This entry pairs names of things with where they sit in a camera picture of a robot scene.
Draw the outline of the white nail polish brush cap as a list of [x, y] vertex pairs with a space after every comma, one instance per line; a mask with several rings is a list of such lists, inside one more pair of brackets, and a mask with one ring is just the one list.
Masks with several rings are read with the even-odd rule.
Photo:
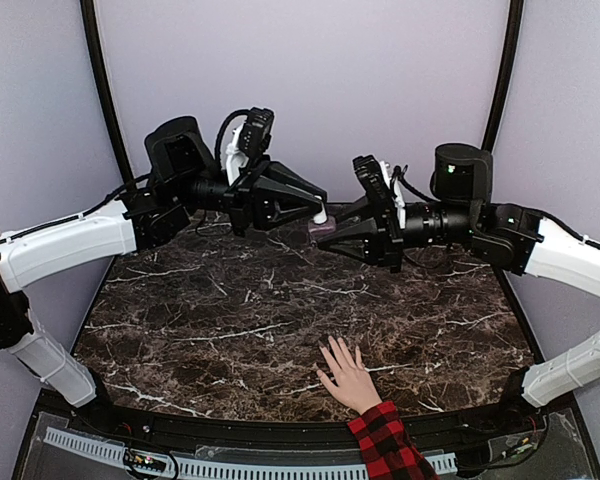
[[328, 221], [328, 214], [326, 212], [326, 204], [320, 205], [320, 211], [313, 216], [313, 223], [316, 225], [322, 225]]

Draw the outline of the purple nail polish bottle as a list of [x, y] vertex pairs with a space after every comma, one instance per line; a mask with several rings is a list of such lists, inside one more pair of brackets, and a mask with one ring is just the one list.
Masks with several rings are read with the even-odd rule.
[[309, 237], [312, 240], [316, 240], [334, 233], [336, 231], [337, 224], [334, 217], [328, 216], [323, 223], [316, 223], [313, 219], [310, 219], [307, 228]]

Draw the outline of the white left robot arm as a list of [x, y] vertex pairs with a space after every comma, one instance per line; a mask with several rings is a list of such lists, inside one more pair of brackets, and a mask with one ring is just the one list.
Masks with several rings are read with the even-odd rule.
[[232, 232], [268, 231], [311, 217], [325, 221], [326, 192], [268, 155], [274, 114], [252, 108], [230, 142], [208, 147], [191, 116], [150, 133], [151, 169], [89, 210], [20, 231], [0, 232], [0, 349], [54, 388], [100, 436], [121, 427], [105, 387], [48, 334], [25, 288], [105, 257], [167, 244], [199, 211], [229, 217]]

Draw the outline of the red plaid sleeve forearm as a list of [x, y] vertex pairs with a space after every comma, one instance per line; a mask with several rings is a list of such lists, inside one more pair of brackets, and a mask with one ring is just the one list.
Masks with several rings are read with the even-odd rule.
[[392, 401], [374, 406], [347, 424], [373, 480], [439, 479], [410, 440]]

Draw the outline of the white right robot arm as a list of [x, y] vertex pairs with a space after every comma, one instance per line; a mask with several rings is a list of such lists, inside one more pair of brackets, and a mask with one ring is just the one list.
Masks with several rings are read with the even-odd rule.
[[335, 216], [319, 214], [310, 222], [320, 249], [398, 272], [407, 249], [458, 244], [495, 268], [600, 298], [600, 243], [544, 211], [492, 202], [489, 151], [437, 146], [431, 193], [416, 203], [403, 199], [404, 169], [373, 156], [355, 158], [353, 167], [365, 194]]

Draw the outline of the person's bare hand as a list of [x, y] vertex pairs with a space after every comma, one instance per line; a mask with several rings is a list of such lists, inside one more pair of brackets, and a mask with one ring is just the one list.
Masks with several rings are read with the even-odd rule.
[[351, 354], [342, 337], [328, 337], [328, 344], [321, 345], [329, 373], [317, 368], [316, 375], [330, 395], [345, 407], [359, 415], [382, 403], [373, 380], [362, 362], [358, 347]]

